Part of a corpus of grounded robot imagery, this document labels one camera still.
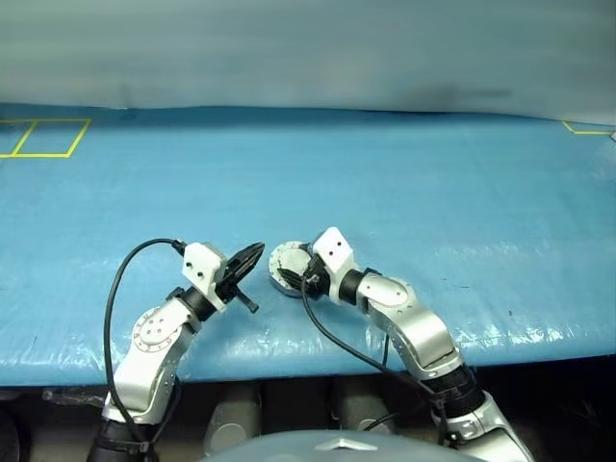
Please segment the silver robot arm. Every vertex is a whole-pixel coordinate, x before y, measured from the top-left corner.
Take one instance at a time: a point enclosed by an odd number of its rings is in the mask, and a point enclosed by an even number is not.
[[[371,269],[360,271],[337,228],[328,228],[311,244],[280,245],[269,269],[286,294],[297,295],[299,279],[293,274],[311,278],[319,284],[310,288],[312,297],[326,293],[337,304],[355,305],[389,334],[408,372],[441,397],[452,446],[486,461],[534,460],[492,396],[477,385],[443,321],[422,305],[408,283]],[[432,418],[440,424],[440,413],[433,412]]]
[[[224,311],[235,296],[251,312],[257,310],[238,283],[254,268],[264,247],[250,245],[230,259],[210,244],[195,243],[183,248],[182,273],[192,287],[186,291],[176,289],[160,307],[148,310],[137,320],[128,353],[114,373],[119,400],[148,441],[136,441],[131,425],[126,425],[109,394],[89,461],[156,460],[151,458],[149,440],[166,414],[182,356],[201,324],[216,311]]]

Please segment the circular flange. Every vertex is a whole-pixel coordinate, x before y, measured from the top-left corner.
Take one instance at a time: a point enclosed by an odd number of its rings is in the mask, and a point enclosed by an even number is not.
[[[306,271],[310,262],[310,254],[300,248],[302,242],[288,241],[273,250],[269,257],[269,280],[273,286],[284,295],[300,297],[301,293],[291,287],[278,272],[284,268],[301,275]]]

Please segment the blue plastic sheet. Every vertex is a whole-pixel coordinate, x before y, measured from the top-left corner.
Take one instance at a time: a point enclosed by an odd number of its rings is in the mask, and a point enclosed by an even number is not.
[[[28,106],[0,114],[91,118],[70,158],[0,159],[0,385],[102,383],[109,286],[126,253],[153,237],[208,241],[229,255],[268,246],[244,282],[261,310],[232,302],[207,321],[182,379],[370,372],[269,283],[277,244],[331,225],[360,265],[408,280],[472,365],[616,350],[609,136],[495,115]],[[29,126],[0,124],[0,139],[20,141]],[[82,127],[42,120],[19,152],[68,152]],[[116,360],[137,317],[187,284],[169,248],[134,262],[116,300]],[[380,356],[383,334],[352,307],[322,300],[316,311]]]

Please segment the wrinkled tarp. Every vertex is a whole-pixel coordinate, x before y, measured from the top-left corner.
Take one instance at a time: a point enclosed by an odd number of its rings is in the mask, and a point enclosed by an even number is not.
[[[128,251],[154,237],[208,241],[227,255],[267,245],[243,283],[261,309],[251,315],[234,301],[212,316],[182,379],[373,372],[269,283],[278,244],[331,225],[359,265],[409,281],[472,365],[616,351],[609,136],[487,115],[12,106],[0,114],[92,119],[70,159],[0,160],[0,385],[102,383],[109,286]],[[41,123],[23,150],[65,148],[79,127],[63,127]],[[135,260],[115,305],[116,360],[136,319],[187,285],[170,249]],[[383,333],[354,308],[323,299],[315,310],[380,358]],[[390,365],[401,367],[395,354]]]

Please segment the gray wall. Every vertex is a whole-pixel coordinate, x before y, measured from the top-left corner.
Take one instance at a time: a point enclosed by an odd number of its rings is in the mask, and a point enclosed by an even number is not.
[[[0,101],[616,120],[615,0],[0,0]]]

